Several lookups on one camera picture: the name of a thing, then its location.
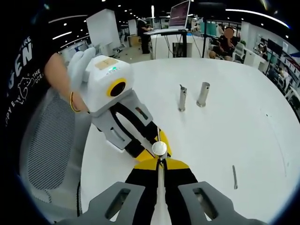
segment office chair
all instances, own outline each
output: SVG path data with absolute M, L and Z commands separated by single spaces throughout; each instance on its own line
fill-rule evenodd
M 51 223 L 77 217 L 79 181 L 91 124 L 49 89 L 32 115 L 20 149 L 20 177 L 37 208 Z
M 283 92 L 286 93 L 287 88 L 289 87 L 291 79 L 292 78 L 290 76 L 288 76 L 286 79 L 283 79 L 281 76 L 278 76 L 277 86 L 279 86 L 283 90 Z
M 243 61 L 243 58 L 245 56 L 244 54 L 244 49 L 245 49 L 245 46 L 242 44 L 242 43 L 238 43 L 234 49 L 234 52 L 232 54 L 232 60 L 234 62 L 239 62 L 239 63 L 242 63 Z
M 127 48 L 127 46 L 125 45 L 125 34 L 121 35 L 120 42 L 121 45 L 113 49 L 113 51 L 115 52 L 115 56 L 122 52 L 124 48 Z

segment computer screen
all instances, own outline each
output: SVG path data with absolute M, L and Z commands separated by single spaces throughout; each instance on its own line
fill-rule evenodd
M 188 21 L 190 0 L 179 3 L 171 8 L 169 28 L 185 28 Z
M 275 52 L 279 57 L 281 56 L 281 54 L 282 54 L 282 47 L 280 45 L 276 44 L 274 41 L 268 39 L 268 45 L 267 45 L 267 47 L 271 51 Z

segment label sticker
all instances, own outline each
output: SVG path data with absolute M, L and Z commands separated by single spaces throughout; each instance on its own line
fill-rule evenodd
M 98 69 L 102 70 L 102 69 L 105 69 L 109 66 L 112 66 L 114 64 L 116 64 L 118 61 L 115 60 L 115 59 L 112 59 L 112 58 L 108 58 L 106 60 L 103 60 L 101 62 L 98 62 L 95 64 L 95 67 L 97 67 Z

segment gold bracelet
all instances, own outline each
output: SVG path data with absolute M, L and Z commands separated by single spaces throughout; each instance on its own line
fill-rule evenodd
M 71 91 L 71 94 L 70 94 L 70 106 L 71 106 L 71 109 L 73 110 L 73 112 L 75 112 L 75 113 L 80 112 L 80 110 L 76 110 L 73 106 L 73 92 L 72 91 Z

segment metal cylinder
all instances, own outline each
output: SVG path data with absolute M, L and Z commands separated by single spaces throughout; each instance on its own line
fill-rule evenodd
M 187 88 L 180 85 L 179 111 L 183 112 L 186 109 Z
M 206 99 L 208 95 L 208 91 L 210 90 L 210 84 L 207 82 L 202 83 L 201 91 L 199 98 L 197 100 L 197 106 L 205 107 L 206 106 Z

